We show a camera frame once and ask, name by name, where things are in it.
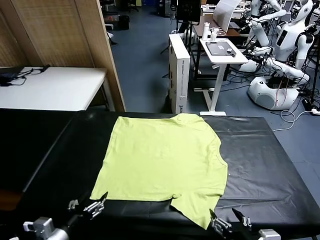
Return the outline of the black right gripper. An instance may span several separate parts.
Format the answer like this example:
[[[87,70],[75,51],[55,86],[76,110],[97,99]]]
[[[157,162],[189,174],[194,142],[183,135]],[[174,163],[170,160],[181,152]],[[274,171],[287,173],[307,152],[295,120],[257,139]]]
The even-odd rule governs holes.
[[[211,225],[216,232],[222,232],[224,240],[258,240],[261,236],[252,230],[250,217],[244,216],[239,210],[231,209],[236,218],[242,223],[230,224],[217,217],[212,209],[209,209]]]

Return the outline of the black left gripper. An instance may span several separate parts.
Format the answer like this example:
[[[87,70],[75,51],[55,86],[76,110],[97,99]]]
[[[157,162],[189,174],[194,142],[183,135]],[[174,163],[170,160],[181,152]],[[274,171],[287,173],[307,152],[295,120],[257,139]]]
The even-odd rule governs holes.
[[[77,199],[71,200],[67,209],[72,212],[59,228],[66,233],[75,233],[82,228],[86,228],[90,221],[104,210],[107,196],[108,192],[106,192],[98,201],[85,207],[83,211],[72,211],[79,205],[79,201]]]

